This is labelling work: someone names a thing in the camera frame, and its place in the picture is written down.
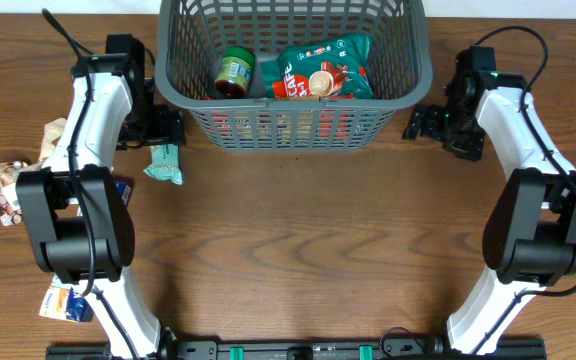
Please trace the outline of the teal wet wipes pack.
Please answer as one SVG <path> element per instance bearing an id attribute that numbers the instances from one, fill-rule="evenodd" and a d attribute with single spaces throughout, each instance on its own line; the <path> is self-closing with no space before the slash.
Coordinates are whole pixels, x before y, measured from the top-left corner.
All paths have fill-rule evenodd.
<path id="1" fill-rule="evenodd" d="M 159 181 L 183 184 L 179 147 L 174 144 L 150 146 L 151 164 L 143 172 Z"/>

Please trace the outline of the green lidded spice jar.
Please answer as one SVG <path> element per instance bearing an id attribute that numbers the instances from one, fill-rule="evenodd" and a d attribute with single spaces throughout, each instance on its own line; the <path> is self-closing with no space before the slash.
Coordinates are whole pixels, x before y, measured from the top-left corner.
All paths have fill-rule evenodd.
<path id="1" fill-rule="evenodd" d="M 227 48 L 215 78 L 217 91 L 227 98 L 244 98 L 255 63 L 255 56 L 247 49 L 236 46 Z"/>

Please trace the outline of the green Nescafe coffee bag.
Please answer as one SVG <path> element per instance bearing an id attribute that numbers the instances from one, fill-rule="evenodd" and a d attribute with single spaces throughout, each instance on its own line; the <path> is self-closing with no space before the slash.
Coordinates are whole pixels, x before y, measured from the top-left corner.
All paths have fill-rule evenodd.
<path id="1" fill-rule="evenodd" d="M 320 43 L 293 46 L 261 64 L 270 98 L 372 99 L 366 65 L 373 39 L 346 34 Z"/>

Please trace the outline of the orange San Remo spaghetti pack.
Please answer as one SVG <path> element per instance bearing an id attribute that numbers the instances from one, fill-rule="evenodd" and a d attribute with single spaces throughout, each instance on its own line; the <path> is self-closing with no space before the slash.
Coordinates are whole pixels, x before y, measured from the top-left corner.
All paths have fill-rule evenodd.
<path id="1" fill-rule="evenodd" d="M 378 122 L 367 110 L 196 112 L 194 117 L 215 144 L 245 151 L 358 148 Z"/>

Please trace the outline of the grey plastic mesh basket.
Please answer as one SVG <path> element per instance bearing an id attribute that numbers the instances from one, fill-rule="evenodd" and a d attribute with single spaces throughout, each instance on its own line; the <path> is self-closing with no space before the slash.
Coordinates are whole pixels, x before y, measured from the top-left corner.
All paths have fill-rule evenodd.
<path id="1" fill-rule="evenodd" d="M 155 78 L 231 151 L 367 145 L 432 83 L 420 0 L 164 0 Z"/>

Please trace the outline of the beige brown snack pouch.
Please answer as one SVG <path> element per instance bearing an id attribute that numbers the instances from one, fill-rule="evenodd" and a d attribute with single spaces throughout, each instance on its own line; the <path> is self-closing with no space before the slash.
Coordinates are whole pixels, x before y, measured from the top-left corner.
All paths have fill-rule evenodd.
<path id="1" fill-rule="evenodd" d="M 13 226 L 23 222 L 23 215 L 16 194 L 16 183 L 21 173 L 40 170 L 43 163 L 55 151 L 66 125 L 65 118 L 58 118 L 44 126 L 38 162 L 24 161 L 0 163 L 0 221 L 3 226 Z"/>

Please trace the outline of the blue Kleenex tissue multipack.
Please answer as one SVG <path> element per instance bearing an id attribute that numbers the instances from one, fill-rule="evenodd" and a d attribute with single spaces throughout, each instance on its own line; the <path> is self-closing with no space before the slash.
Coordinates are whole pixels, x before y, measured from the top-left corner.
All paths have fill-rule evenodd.
<path id="1" fill-rule="evenodd" d="M 54 275 L 38 314 L 42 317 L 68 322 L 91 322 L 93 311 L 87 301 Z"/>

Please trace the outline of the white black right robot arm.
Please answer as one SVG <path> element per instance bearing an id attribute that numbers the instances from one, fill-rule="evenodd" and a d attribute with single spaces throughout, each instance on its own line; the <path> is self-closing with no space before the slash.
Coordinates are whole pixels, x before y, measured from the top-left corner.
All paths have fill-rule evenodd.
<path id="1" fill-rule="evenodd" d="M 446 324 L 451 350 L 491 355 L 530 300 L 562 296 L 553 285 L 576 273 L 576 168 L 550 139 L 524 77 L 497 70 L 493 48 L 461 51 L 445 95 L 444 106 L 417 106 L 402 136 L 432 138 L 470 161 L 489 140 L 502 165 L 506 185 L 482 237 L 484 270 Z"/>

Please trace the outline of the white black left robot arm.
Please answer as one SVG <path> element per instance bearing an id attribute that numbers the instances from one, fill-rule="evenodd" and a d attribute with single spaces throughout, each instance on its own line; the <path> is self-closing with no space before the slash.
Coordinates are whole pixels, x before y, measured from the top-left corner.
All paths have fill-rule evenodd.
<path id="1" fill-rule="evenodd" d="M 106 345 L 53 345 L 48 359 L 177 359 L 173 332 L 144 303 L 131 269 L 135 230 L 112 175 L 118 150 L 185 143 L 181 115 L 154 102 L 150 58 L 131 34 L 102 54 L 79 54 L 63 135 L 40 169 L 16 182 L 39 268 L 72 285 L 92 308 Z"/>

